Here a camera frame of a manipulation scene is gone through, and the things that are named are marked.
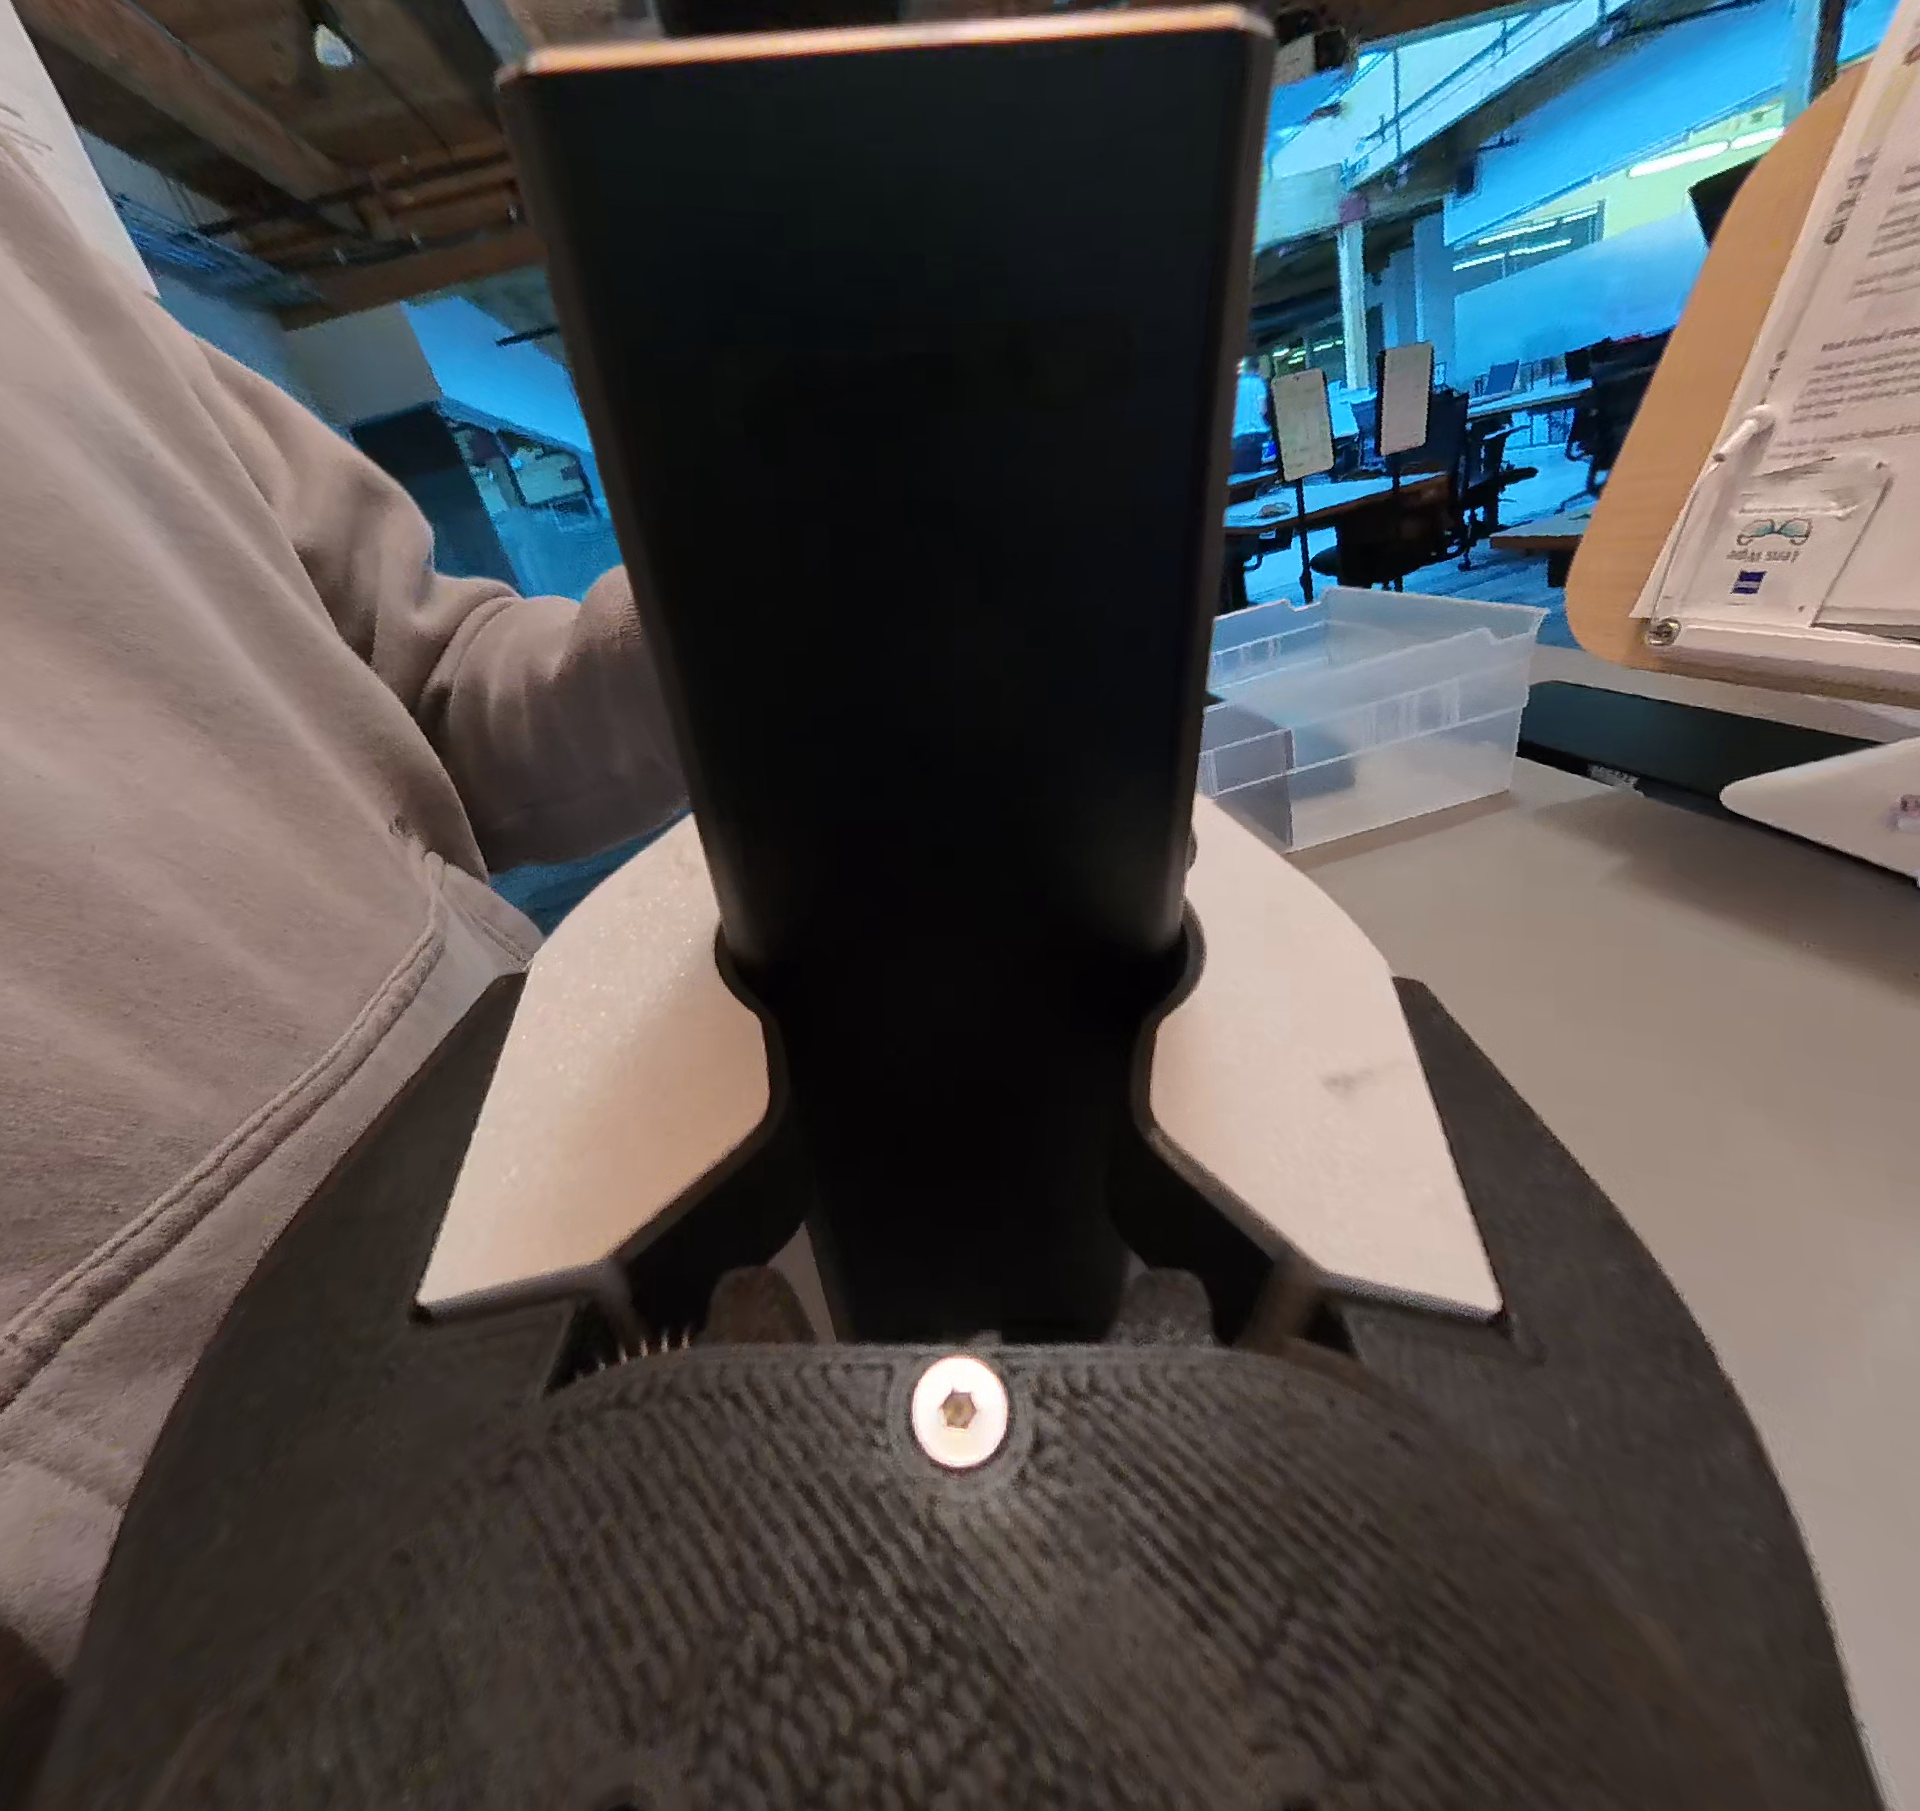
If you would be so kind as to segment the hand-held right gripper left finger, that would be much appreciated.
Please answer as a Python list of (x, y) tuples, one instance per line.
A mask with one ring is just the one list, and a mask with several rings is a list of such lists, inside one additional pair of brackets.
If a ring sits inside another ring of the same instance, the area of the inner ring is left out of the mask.
[(620, 1339), (707, 1323), (792, 1237), (781, 1045), (724, 970), (692, 816), (541, 946), (419, 1276), (419, 1315), (586, 1302)]

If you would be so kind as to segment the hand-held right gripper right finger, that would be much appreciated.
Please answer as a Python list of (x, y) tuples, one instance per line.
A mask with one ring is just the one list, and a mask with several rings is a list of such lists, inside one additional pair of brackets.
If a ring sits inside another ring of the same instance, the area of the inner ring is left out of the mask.
[(1377, 945), (1211, 797), (1185, 903), (1192, 979), (1146, 1045), (1149, 1141), (1333, 1297), (1496, 1325), (1500, 1283)]

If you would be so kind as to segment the person's left forearm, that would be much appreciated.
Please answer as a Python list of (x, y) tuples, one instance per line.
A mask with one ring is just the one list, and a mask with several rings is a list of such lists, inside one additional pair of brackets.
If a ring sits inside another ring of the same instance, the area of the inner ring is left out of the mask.
[(624, 570), (584, 599), (448, 576), (408, 490), (336, 431), (314, 436), (300, 558), (451, 791), (467, 868), (572, 863), (676, 822), (684, 768)]

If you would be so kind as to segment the clear plastic bin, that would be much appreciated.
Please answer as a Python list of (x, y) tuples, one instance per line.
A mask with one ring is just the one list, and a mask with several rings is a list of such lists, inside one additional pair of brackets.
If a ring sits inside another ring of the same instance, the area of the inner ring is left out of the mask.
[(1218, 618), (1199, 791), (1293, 852), (1496, 797), (1545, 621), (1346, 585)]

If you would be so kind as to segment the black flat panel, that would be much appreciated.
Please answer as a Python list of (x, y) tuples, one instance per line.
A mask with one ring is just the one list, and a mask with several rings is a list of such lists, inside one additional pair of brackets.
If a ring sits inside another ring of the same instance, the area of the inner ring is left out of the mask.
[(1720, 816), (1733, 785), (1793, 766), (1799, 733), (1778, 721), (1673, 701), (1570, 647), (1541, 647), (1519, 728), (1519, 759)]

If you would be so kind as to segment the person's grey sweatshirt torso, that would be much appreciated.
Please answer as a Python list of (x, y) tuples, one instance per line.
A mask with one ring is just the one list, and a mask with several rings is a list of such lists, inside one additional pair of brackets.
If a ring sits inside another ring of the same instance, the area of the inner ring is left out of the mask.
[(3, 1599), (56, 1680), (234, 1295), (537, 942), (416, 720), (487, 592), (88, 170), (6, 1)]

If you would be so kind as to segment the white stand base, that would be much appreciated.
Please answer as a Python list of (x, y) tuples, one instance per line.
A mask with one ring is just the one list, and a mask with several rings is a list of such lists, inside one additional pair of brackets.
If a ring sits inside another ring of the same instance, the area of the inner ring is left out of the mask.
[(1919, 879), (1919, 738), (1877, 742), (1728, 785), (1733, 816)]

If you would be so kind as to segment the white metal document ledge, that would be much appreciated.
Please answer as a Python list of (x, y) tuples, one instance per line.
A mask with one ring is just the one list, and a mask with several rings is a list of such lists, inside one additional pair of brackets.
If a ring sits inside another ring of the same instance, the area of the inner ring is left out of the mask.
[(1642, 621), (1641, 642), (1648, 669), (1919, 709), (1914, 637), (1668, 614)]

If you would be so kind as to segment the wooden document stand board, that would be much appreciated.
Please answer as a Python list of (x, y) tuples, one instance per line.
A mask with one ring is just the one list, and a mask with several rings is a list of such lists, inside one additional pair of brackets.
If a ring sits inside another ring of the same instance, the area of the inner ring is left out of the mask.
[(1571, 633), (1589, 657), (1609, 669), (1668, 682), (1725, 682), (1768, 694), (1883, 702), (1899, 710), (1919, 705), (1914, 680), (1893, 690), (1870, 690), (1837, 678), (1673, 659), (1663, 647), (1644, 642), (1644, 624), (1631, 613), (1692, 480), (1720, 441), (1767, 311), (1866, 70), (1869, 65), (1844, 70), (1737, 191), (1582, 535), (1568, 585)]

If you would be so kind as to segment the small white wipe packet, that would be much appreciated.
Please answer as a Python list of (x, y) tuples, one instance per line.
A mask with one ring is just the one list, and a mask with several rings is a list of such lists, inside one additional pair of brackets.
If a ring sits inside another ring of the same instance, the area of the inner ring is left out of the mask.
[(1735, 480), (1700, 529), (1678, 587), (1685, 621), (1811, 628), (1891, 488), (1869, 457)]

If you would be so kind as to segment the printed paper sheets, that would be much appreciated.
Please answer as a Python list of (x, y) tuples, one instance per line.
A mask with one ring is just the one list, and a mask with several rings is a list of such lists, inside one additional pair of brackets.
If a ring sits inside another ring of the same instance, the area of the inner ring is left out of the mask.
[(1899, 0), (1793, 243), (1723, 436), (1635, 618), (1681, 618), (1678, 587), (1735, 480), (1835, 457), (1891, 488), (1815, 626), (1916, 640), (1919, 0)]

